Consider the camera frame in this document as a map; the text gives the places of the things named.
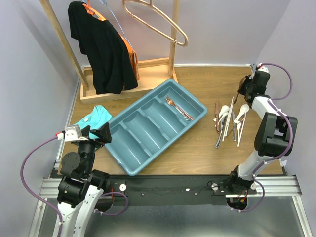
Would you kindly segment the copper knife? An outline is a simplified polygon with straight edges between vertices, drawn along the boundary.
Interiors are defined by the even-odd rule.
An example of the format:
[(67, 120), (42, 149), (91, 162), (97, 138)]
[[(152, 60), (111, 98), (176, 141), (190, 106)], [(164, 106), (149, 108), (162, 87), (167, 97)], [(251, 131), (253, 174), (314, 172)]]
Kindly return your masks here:
[(219, 127), (219, 100), (216, 101), (215, 103), (215, 118), (216, 118), (216, 130), (217, 133), (220, 132), (220, 127)]

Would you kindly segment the silver fork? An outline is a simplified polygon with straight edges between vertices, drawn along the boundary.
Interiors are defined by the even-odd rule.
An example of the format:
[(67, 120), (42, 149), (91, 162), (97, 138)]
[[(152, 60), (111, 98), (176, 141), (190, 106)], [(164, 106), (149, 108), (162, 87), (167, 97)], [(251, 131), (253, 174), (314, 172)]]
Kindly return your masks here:
[(188, 116), (183, 110), (181, 110), (177, 105), (175, 105), (174, 102), (169, 101), (168, 103), (174, 106), (187, 121), (192, 120), (192, 118)]

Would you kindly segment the silver knife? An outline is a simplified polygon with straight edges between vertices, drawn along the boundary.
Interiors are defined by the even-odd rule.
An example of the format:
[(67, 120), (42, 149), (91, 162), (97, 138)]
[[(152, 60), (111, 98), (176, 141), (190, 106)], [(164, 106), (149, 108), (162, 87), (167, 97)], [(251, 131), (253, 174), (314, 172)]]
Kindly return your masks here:
[(221, 131), (220, 131), (220, 135), (221, 135), (221, 140), (224, 137), (224, 133), (225, 133), (225, 129), (226, 129), (226, 120), (227, 120), (228, 116), (222, 116), (220, 119), (220, 126), (221, 126)]

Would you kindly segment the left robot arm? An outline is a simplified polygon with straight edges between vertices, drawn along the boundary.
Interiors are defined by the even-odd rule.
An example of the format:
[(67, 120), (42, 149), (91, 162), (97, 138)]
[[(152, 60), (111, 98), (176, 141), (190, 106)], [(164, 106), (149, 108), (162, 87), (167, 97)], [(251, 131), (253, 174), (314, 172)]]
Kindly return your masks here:
[(58, 140), (78, 146), (61, 160), (62, 180), (58, 186), (58, 217), (54, 234), (58, 237), (82, 237), (99, 197), (109, 191), (109, 174), (93, 169), (95, 150), (112, 141), (109, 123), (99, 129), (78, 125), (56, 134)]

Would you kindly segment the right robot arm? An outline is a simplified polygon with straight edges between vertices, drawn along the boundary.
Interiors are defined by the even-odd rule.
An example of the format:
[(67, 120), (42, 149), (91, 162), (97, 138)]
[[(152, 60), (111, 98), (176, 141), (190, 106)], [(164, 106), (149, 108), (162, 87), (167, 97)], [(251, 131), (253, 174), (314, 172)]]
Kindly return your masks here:
[(254, 140), (254, 152), (230, 173), (226, 187), (233, 194), (249, 190), (255, 177), (271, 162), (288, 156), (293, 147), (298, 120), (287, 116), (266, 95), (270, 73), (266, 67), (240, 82), (238, 94), (257, 113), (261, 124)]

